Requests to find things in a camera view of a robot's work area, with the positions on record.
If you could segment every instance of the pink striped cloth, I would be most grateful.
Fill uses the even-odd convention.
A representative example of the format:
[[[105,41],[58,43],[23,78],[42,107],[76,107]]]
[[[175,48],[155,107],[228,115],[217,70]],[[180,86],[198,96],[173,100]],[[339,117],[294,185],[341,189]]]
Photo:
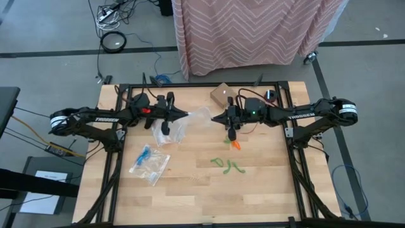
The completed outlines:
[[[184,77],[288,65],[315,50],[343,0],[172,0]]]

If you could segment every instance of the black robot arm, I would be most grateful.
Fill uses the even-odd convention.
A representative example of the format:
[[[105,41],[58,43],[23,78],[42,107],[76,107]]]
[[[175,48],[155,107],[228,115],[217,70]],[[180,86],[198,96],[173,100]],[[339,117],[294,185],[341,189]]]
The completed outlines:
[[[288,120],[309,117],[321,117],[306,127],[286,129],[287,137],[293,138],[295,146],[306,147],[312,136],[325,132],[338,125],[350,126],[358,121],[356,105],[346,99],[320,99],[314,104],[280,108],[266,104],[258,98],[246,98],[244,108],[234,105],[228,98],[230,106],[224,113],[212,121],[225,125],[230,140],[236,140],[236,131],[248,123],[261,123],[269,127],[278,126]]]
[[[89,139],[98,140],[107,152],[117,152],[122,149],[122,139],[113,129],[101,130],[87,125],[91,122],[118,123],[125,127],[136,126],[140,119],[145,118],[145,128],[151,127],[156,119],[163,119],[161,130],[164,135],[170,133],[168,122],[186,117],[187,112],[174,107],[174,94],[169,92],[167,97],[157,96],[158,102],[150,105],[147,94],[136,95],[129,101],[127,108],[114,110],[100,110],[98,108],[67,108],[57,111],[50,116],[50,133],[57,136],[79,135]]]

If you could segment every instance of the cardboard box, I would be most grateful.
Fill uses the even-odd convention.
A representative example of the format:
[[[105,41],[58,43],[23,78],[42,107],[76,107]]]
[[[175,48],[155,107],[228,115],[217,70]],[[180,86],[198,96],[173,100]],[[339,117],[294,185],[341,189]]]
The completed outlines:
[[[226,108],[229,105],[228,97],[232,97],[235,101],[236,93],[225,83],[220,84],[211,92],[211,99],[221,108]]]

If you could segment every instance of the wooden table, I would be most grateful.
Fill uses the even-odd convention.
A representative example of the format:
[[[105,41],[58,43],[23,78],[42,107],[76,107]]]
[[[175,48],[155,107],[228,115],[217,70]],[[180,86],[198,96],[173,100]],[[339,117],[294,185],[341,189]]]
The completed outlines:
[[[295,105],[309,103],[304,82],[289,82],[289,86]],[[195,111],[206,106],[213,117],[223,112],[209,96],[213,89],[214,87],[179,87],[151,90],[154,94],[164,95],[173,91],[177,108]],[[274,88],[260,86],[253,90],[264,94],[267,89]],[[140,89],[134,90],[134,94],[139,92]],[[104,85],[98,107],[110,109],[115,107],[115,103],[113,86]],[[307,118],[299,120],[298,124],[307,125],[314,120]],[[111,127],[111,124],[97,123],[95,126],[105,129]],[[227,135],[223,125],[209,120],[191,123],[180,144],[167,144],[159,148],[161,152],[171,155],[171,158],[154,187],[145,180],[136,178],[129,169],[145,143],[157,148],[156,141],[151,130],[144,129],[143,121],[129,129],[114,224],[281,222],[287,221],[289,216],[299,220],[283,128],[270,128],[262,124],[250,134],[241,134],[251,131],[253,127],[254,124],[249,124],[239,130],[237,140],[241,150],[238,151],[223,142]],[[321,147],[316,141],[310,141],[309,144]],[[325,155],[312,148],[305,149],[305,155],[318,196],[332,212],[340,215]],[[210,162],[213,158],[236,162],[246,173],[239,173],[233,168],[224,175],[225,168],[219,168]],[[97,198],[105,160],[106,153],[100,151],[86,163],[73,216],[74,222],[85,215]],[[307,214],[311,216],[306,193],[303,189],[302,191]],[[107,218],[108,208],[109,198],[106,199],[104,219]]]

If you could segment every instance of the blue cable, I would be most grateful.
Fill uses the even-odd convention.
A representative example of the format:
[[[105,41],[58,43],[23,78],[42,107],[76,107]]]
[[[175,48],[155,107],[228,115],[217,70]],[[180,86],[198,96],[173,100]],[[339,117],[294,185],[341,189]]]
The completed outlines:
[[[333,184],[333,188],[335,189],[335,192],[336,192],[336,195],[337,195],[338,199],[340,199],[341,202],[343,202],[344,208],[345,208],[346,210],[348,210],[348,209],[351,210],[351,208],[345,203],[345,201],[343,200],[343,198],[340,196],[339,192],[337,191],[336,185],[335,185],[335,171],[336,171],[338,168],[341,168],[341,167],[353,169],[353,170],[356,172],[356,175],[357,175],[358,178],[359,178],[360,190],[361,190],[361,194],[364,196],[364,200],[366,201],[366,207],[364,208],[364,210],[363,210],[362,212],[359,212],[358,214],[352,214],[352,215],[354,215],[354,216],[356,216],[356,217],[357,217],[357,216],[362,216],[362,214],[364,214],[364,213],[367,211],[367,209],[368,209],[368,199],[367,199],[367,196],[365,195],[365,192],[363,191],[363,187],[362,187],[362,185],[361,185],[360,172],[359,172],[356,168],[354,168],[354,167],[351,166],[351,165],[339,165],[339,166],[337,166],[336,168],[334,168],[334,170],[332,171],[332,184]],[[346,215],[348,215],[348,216],[352,216],[351,214],[349,214],[349,213],[347,213],[347,212],[344,212],[344,211],[342,211],[342,213],[344,213],[344,214],[346,214]]]
[[[126,34],[126,35],[136,35],[136,37],[138,38],[138,40],[140,40],[141,42],[146,43],[146,44],[149,44],[149,45],[152,46],[153,52],[159,56],[158,59],[154,62],[154,71],[155,71],[155,73],[156,73],[155,79],[158,80],[158,81],[160,81],[160,82],[162,82],[162,83],[164,83],[164,84],[171,84],[171,80],[170,80],[170,78],[169,78],[167,75],[175,75],[176,73],[181,72],[181,70],[178,70],[178,71],[176,71],[176,72],[174,72],[174,73],[159,74],[159,73],[158,73],[158,70],[156,69],[156,64],[157,64],[158,61],[162,58],[162,56],[155,50],[153,43],[152,43],[152,42],[149,42],[149,41],[144,41],[144,40],[142,40],[142,39],[139,37],[139,35],[136,34],[135,32],[130,33],[130,34]]]

